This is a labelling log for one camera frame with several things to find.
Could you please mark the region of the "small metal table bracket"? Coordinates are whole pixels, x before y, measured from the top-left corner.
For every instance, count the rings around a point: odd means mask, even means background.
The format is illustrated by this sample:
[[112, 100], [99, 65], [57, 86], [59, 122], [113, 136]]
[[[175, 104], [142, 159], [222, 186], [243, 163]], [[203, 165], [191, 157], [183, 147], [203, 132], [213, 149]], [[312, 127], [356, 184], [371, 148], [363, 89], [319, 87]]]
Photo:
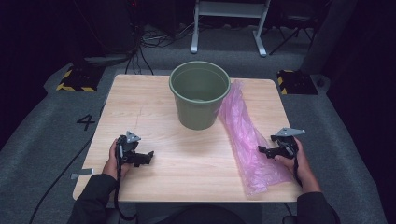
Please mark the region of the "small metal table bracket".
[[93, 174], [93, 169], [92, 168], [81, 169], [77, 173], [72, 173], [70, 175], [70, 179], [74, 180], [74, 179], [78, 179], [81, 175], [92, 175], [92, 174]]

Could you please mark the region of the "black equipment box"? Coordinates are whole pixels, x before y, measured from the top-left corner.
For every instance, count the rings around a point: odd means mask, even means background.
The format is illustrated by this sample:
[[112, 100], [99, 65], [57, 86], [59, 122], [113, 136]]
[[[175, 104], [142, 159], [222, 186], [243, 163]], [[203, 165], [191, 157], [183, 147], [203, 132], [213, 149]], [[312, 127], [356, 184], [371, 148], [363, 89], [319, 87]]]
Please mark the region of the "black equipment box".
[[135, 53], [136, 40], [127, 0], [90, 0], [95, 31], [106, 51]]
[[194, 0], [143, 0], [141, 4], [145, 20], [168, 33], [191, 21], [193, 5]]

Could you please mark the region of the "person's left hand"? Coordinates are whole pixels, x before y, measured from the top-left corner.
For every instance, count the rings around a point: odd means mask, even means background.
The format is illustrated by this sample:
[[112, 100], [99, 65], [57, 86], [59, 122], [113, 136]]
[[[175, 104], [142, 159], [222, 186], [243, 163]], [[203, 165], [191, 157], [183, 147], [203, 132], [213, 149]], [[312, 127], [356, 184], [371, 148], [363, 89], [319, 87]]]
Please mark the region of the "person's left hand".
[[[110, 175], [114, 179], [118, 179], [118, 165], [117, 165], [117, 158], [116, 158], [116, 143], [117, 140], [114, 140], [108, 155], [108, 160], [103, 168], [103, 174]], [[130, 165], [125, 163], [121, 166], [120, 177], [124, 178], [128, 171], [130, 170]]]

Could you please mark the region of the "person's dark clothed lap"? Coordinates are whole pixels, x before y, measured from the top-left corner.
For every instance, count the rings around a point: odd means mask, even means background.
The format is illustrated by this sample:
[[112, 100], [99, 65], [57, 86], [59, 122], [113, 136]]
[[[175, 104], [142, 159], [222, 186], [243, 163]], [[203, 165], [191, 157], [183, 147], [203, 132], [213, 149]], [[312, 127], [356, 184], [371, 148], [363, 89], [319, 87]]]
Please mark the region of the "person's dark clothed lap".
[[221, 206], [185, 207], [156, 224], [247, 224], [240, 216]]

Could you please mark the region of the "white metal desk frame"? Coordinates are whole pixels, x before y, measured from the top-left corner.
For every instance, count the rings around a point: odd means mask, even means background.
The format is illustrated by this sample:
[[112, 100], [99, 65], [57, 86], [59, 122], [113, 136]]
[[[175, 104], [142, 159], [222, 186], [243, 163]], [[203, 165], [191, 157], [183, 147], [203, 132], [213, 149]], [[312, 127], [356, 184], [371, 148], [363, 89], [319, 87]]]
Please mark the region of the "white metal desk frame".
[[199, 19], [201, 16], [209, 17], [233, 17], [259, 19], [259, 25], [254, 30], [253, 38], [255, 40], [258, 52], [262, 57], [267, 56], [266, 49], [262, 43], [262, 29], [267, 17], [267, 13], [272, 0], [264, 0], [263, 3], [231, 3], [231, 2], [212, 2], [205, 0], [195, 0], [193, 14], [193, 34], [191, 39], [191, 53], [198, 52], [199, 41]]

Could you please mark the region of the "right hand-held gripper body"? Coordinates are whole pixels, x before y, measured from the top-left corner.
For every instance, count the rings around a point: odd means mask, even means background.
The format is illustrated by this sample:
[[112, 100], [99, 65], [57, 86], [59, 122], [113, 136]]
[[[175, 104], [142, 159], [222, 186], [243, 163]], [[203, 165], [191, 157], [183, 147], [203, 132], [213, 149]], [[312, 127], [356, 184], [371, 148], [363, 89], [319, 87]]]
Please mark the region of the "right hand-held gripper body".
[[271, 136], [271, 140], [278, 144], [278, 147], [272, 153], [277, 153], [288, 159], [293, 159], [299, 150], [294, 139], [295, 135], [305, 134], [305, 130], [282, 128], [276, 134]]

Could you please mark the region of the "pink plastic bag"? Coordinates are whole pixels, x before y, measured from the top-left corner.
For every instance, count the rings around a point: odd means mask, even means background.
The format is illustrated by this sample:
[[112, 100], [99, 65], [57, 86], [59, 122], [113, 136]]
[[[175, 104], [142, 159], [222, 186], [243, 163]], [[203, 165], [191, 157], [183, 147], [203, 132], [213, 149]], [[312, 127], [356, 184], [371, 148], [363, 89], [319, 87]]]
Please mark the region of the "pink plastic bag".
[[253, 196], [267, 191], [270, 186], [290, 182], [291, 176], [282, 164], [260, 153], [258, 146], [269, 147], [269, 144], [250, 118], [243, 88], [242, 81], [236, 80], [231, 84], [218, 117], [231, 140], [244, 191], [247, 196]]

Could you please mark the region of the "green plastic bucket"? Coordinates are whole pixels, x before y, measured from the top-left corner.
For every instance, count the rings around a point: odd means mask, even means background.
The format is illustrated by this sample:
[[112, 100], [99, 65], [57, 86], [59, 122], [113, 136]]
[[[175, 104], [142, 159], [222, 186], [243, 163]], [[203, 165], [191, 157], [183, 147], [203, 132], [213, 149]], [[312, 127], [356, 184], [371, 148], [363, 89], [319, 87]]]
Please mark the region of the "green plastic bucket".
[[216, 121], [231, 80], [218, 65], [194, 61], [172, 71], [169, 88], [175, 97], [180, 123], [192, 130], [205, 130]]

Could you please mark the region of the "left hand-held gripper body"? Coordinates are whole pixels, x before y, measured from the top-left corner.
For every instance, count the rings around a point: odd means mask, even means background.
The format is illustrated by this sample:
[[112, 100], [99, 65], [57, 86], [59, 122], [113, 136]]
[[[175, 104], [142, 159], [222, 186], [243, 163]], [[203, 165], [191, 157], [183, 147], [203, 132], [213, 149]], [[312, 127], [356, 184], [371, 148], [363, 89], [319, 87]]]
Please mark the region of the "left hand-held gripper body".
[[126, 134], [120, 135], [116, 143], [116, 157], [119, 163], [136, 163], [137, 148], [141, 138], [131, 131]]

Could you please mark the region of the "black yellow striped stand base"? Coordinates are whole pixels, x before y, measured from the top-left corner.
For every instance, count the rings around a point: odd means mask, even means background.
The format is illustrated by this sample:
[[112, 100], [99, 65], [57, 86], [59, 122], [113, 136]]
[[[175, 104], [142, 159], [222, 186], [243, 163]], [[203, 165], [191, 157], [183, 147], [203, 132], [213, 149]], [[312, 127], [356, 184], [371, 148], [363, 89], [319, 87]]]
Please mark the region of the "black yellow striped stand base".
[[70, 66], [56, 90], [96, 92], [104, 71], [104, 67], [76, 68]]
[[318, 95], [318, 91], [309, 75], [300, 71], [280, 70], [276, 74], [280, 92], [286, 94]]

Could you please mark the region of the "black tripod stand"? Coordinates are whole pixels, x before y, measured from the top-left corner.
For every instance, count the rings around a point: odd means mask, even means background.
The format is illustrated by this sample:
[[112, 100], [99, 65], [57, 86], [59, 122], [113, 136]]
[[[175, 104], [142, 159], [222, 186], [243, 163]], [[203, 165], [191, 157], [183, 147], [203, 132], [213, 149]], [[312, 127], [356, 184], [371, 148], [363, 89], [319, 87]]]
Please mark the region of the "black tripod stand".
[[279, 31], [281, 31], [282, 27], [291, 29], [292, 33], [285, 37], [283, 41], [270, 52], [270, 55], [273, 55], [293, 37], [297, 37], [301, 31], [303, 31], [307, 36], [309, 40], [309, 46], [312, 46], [313, 40], [316, 36], [316, 33], [313, 33], [312, 35], [308, 33], [309, 29], [315, 28], [315, 20], [312, 17], [287, 16], [286, 14], [283, 14], [278, 26]]

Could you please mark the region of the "grey curtain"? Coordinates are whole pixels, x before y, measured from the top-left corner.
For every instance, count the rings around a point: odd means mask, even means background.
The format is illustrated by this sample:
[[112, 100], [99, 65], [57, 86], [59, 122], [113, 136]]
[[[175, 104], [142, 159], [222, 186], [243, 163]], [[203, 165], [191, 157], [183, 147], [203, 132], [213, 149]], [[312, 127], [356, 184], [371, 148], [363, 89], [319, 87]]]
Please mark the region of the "grey curtain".
[[300, 70], [304, 74], [320, 74], [347, 26], [358, 0], [332, 0], [328, 15], [319, 28]]

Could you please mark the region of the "person's right hand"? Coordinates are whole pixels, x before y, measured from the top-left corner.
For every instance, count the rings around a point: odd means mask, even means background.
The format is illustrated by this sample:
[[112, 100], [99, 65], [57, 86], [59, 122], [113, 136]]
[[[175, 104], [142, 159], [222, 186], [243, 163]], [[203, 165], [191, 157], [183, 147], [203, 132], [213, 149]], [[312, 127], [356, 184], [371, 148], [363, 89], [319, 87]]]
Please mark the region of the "person's right hand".
[[311, 170], [307, 157], [305, 156], [302, 143], [297, 138], [294, 139], [299, 148], [296, 156], [298, 167], [294, 166], [294, 160], [287, 159], [280, 155], [277, 155], [275, 160], [287, 167], [292, 174], [297, 174], [302, 184], [302, 193], [321, 192], [320, 185]]

